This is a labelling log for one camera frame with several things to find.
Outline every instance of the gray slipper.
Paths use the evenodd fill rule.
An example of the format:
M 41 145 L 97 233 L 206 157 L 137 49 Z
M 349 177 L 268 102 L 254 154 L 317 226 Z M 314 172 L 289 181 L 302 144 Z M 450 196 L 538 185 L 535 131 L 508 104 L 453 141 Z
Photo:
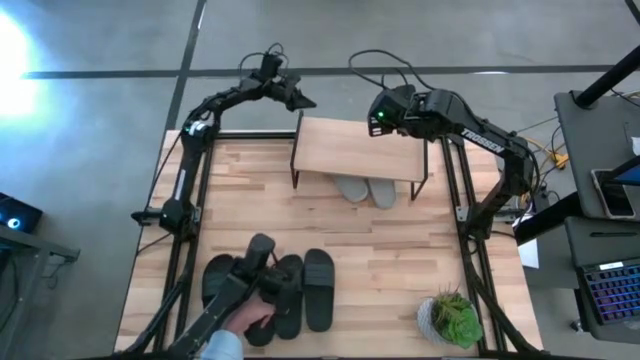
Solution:
M 333 182 L 342 193 L 342 196 L 352 203 L 360 202 L 369 195 L 369 189 L 367 188 L 367 183 L 364 181 L 364 178 L 334 175 Z
M 367 179 L 371 197 L 380 209 L 390 209 L 396 202 L 396 183 L 393 180 Z

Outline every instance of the green succulent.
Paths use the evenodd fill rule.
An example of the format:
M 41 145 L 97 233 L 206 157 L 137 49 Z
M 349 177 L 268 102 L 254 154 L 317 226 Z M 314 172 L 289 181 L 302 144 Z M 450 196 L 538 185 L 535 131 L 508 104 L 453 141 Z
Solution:
M 471 302 L 458 292 L 438 295 L 431 318 L 440 336 L 464 349 L 482 338 L 482 327 Z

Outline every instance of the smartphone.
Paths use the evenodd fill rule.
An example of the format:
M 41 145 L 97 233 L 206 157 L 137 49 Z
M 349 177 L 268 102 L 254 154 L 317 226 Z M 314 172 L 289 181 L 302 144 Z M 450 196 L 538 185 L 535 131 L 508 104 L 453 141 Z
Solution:
M 611 219 L 635 218 L 636 213 L 629 202 L 624 185 L 606 181 L 610 173 L 611 170 L 591 170 L 593 184 L 607 217 Z

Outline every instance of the sleeve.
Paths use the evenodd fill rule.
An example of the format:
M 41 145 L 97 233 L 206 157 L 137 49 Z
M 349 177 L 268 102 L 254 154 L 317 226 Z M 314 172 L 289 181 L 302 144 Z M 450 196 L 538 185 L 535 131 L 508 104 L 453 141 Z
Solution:
M 218 330 L 211 335 L 209 344 L 200 355 L 206 360 L 242 360 L 242 342 L 236 334 Z

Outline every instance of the wooden shelf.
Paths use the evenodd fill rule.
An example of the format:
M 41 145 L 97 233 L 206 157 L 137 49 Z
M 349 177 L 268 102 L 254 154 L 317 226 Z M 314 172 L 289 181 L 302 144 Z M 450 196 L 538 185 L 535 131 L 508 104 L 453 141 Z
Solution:
M 398 135 L 370 137 L 366 122 L 303 116 L 293 169 L 399 181 L 427 177 L 425 141 Z

